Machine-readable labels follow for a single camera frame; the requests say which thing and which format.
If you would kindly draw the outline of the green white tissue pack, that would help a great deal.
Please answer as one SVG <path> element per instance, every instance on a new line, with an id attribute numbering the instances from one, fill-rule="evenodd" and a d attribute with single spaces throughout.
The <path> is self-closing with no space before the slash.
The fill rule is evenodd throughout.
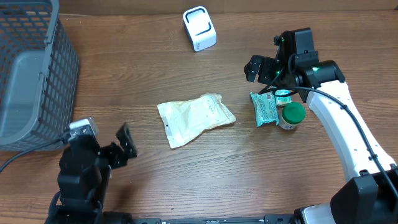
<path id="1" fill-rule="evenodd" d="M 277 107 L 282 107 L 292 102 L 289 90 L 277 90 L 274 96 Z"/>

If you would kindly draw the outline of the teal wipes packet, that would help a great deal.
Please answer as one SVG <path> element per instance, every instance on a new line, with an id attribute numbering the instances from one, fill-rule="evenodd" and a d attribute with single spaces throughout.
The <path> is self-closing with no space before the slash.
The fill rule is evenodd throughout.
<path id="1" fill-rule="evenodd" d="M 279 123 L 279 115 L 275 102 L 275 97 L 272 93 L 258 93 L 250 92 L 250 96 L 254 105 L 256 124 L 259 128 L 264 124 Z"/>

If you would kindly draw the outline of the green lid glass jar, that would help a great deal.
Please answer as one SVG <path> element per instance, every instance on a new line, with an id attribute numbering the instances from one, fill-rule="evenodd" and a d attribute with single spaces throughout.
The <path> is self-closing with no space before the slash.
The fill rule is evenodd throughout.
<path id="1" fill-rule="evenodd" d="M 303 105 L 296 102 L 288 103 L 279 114 L 279 126 L 285 130 L 295 129 L 306 117 Z"/>

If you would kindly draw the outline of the brown Panera snack bag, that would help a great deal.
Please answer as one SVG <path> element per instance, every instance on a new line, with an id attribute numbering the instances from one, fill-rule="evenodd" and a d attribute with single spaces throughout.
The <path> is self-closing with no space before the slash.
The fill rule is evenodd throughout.
<path id="1" fill-rule="evenodd" d="M 236 117 L 221 100 L 220 94 L 207 93 L 194 100 L 157 105 L 170 147 L 184 146 L 206 130 L 234 123 Z"/>

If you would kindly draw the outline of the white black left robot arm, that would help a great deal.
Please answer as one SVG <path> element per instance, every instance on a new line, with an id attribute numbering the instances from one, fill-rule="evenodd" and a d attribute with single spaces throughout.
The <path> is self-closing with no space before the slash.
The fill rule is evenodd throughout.
<path id="1" fill-rule="evenodd" d="M 120 143 L 101 147 L 93 136 L 69 141 L 59 162 L 60 191 L 50 203 L 46 223 L 132 223 L 128 213 L 103 210 L 112 170 L 137 156 L 130 137 Z"/>

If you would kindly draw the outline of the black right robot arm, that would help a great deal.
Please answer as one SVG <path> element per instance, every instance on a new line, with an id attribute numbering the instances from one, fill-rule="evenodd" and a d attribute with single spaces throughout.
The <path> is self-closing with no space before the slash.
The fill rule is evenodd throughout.
<path id="1" fill-rule="evenodd" d="M 328 203 L 290 215 L 266 215 L 265 223 L 396 223 L 397 164 L 377 143 L 356 109 L 345 76 L 332 60 L 320 61 L 312 30 L 274 37 L 274 58 L 253 55 L 244 67 L 264 93 L 299 94 L 327 131 L 345 172 L 345 185 Z"/>

